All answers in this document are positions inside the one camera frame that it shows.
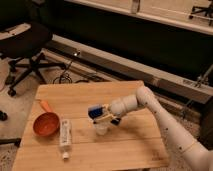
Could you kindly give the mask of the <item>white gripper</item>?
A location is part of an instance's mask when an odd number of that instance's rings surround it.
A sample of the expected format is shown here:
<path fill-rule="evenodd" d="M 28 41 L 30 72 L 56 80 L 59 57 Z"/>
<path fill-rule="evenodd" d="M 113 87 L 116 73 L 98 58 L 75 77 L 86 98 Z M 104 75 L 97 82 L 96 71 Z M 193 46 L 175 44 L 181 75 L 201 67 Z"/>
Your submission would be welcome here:
<path fill-rule="evenodd" d="M 104 116 L 95 118 L 94 119 L 95 123 L 110 122 L 114 117 L 114 115 L 111 113 L 109 109 L 108 104 L 91 106 L 88 108 L 88 111 L 99 110 L 99 109 L 102 110 L 102 108 L 103 108 Z"/>

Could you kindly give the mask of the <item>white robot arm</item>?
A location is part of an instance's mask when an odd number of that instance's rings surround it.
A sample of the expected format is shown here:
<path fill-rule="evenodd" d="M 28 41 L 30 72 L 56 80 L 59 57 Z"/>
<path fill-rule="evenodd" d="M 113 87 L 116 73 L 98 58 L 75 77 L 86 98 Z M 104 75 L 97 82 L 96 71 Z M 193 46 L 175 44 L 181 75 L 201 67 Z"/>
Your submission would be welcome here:
<path fill-rule="evenodd" d="M 146 86 L 140 86 L 134 94 L 117 98 L 108 104 L 88 108 L 88 116 L 96 128 L 109 123 L 118 125 L 132 111 L 147 108 L 155 117 L 160 130 L 179 150 L 193 171 L 213 171 L 213 150 L 208 150 L 187 131 L 158 101 Z"/>

